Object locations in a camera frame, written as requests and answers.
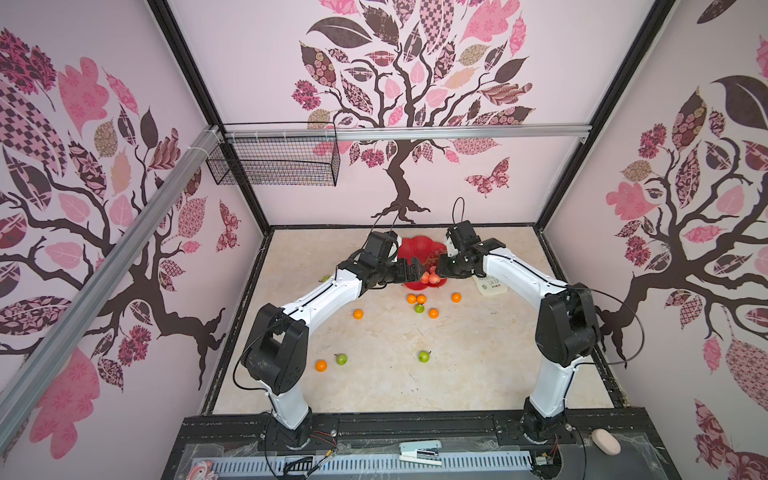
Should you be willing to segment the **purple fake grape bunch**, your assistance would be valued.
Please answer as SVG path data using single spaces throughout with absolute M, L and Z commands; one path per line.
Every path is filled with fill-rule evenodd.
M 442 252 L 434 251 L 431 252 L 426 259 L 424 260 L 423 264 L 425 265 L 426 269 L 428 271 L 431 271 L 432 269 L 436 268 L 439 263 L 440 256 L 442 255 Z

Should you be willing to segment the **pink fake peach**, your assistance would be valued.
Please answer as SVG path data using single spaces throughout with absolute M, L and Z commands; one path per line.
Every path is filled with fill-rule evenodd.
M 424 285 L 439 285 L 443 281 L 444 279 L 437 274 L 435 266 L 428 268 L 420 279 Z

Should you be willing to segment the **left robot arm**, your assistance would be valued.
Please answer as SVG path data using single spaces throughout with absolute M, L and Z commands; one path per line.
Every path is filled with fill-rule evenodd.
M 401 245 L 393 231 L 372 231 L 320 286 L 283 306 L 267 303 L 258 310 L 237 365 L 266 393 L 277 437 L 286 446 L 299 449 L 310 440 L 312 410 L 299 381 L 315 330 L 367 291 L 417 282 L 428 272 L 417 258 L 400 258 Z

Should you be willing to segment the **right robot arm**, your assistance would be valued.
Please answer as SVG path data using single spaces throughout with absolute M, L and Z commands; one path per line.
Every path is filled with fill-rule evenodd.
M 542 362 L 521 424 L 528 441 L 545 443 L 565 424 L 565 400 L 575 371 L 602 338 L 591 290 L 544 274 L 495 238 L 481 239 L 469 221 L 447 229 L 446 248 L 437 263 L 438 276 L 490 276 L 536 308 L 535 343 Z

